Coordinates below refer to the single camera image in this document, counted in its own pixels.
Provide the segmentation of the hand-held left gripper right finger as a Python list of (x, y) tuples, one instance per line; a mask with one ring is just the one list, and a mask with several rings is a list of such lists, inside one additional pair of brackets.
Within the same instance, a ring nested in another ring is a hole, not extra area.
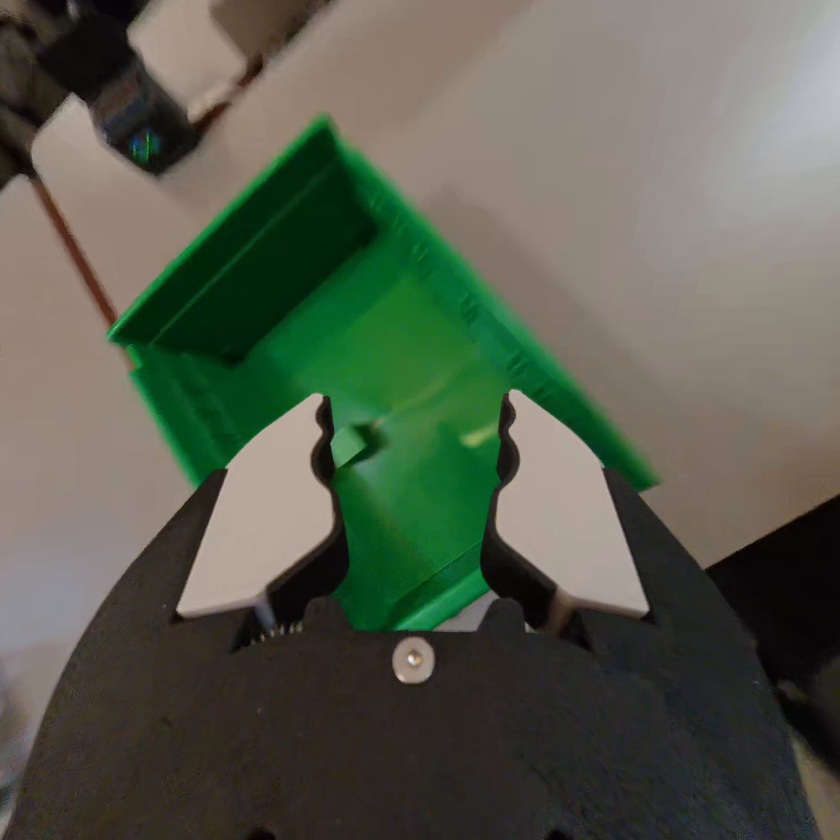
[(489, 588), (551, 635), (581, 609), (644, 618), (650, 604), (601, 460), (522, 391), (503, 396), (498, 434), (480, 550)]

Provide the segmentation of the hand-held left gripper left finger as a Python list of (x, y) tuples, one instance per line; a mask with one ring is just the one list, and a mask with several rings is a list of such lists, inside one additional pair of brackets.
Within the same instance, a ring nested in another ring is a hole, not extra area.
[(330, 399), (311, 394), (230, 461), (176, 607), (182, 619), (250, 610), (263, 632), (302, 624), (350, 568), (331, 486)]

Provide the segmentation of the small green cube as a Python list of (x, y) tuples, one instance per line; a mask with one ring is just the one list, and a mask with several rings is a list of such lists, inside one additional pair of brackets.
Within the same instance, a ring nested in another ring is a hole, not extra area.
[(378, 422), (350, 423), (332, 436), (332, 461), (336, 470), (360, 463), (379, 454), (388, 438)]

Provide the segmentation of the green plastic bin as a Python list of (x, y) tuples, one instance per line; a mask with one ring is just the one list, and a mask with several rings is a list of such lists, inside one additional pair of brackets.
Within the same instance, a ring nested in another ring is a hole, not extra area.
[(108, 332), (198, 486), (310, 394), (388, 444), (335, 470), (363, 631), (429, 630), (488, 592), (480, 543), (511, 389), (636, 490), (659, 478), (553, 354), (326, 116)]

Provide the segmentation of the black charger box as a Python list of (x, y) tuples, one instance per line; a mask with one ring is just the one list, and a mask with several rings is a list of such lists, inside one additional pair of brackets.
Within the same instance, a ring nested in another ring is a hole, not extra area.
[(106, 145), (148, 175), (168, 172), (200, 141), (184, 108), (139, 59), (106, 82), (87, 107)]

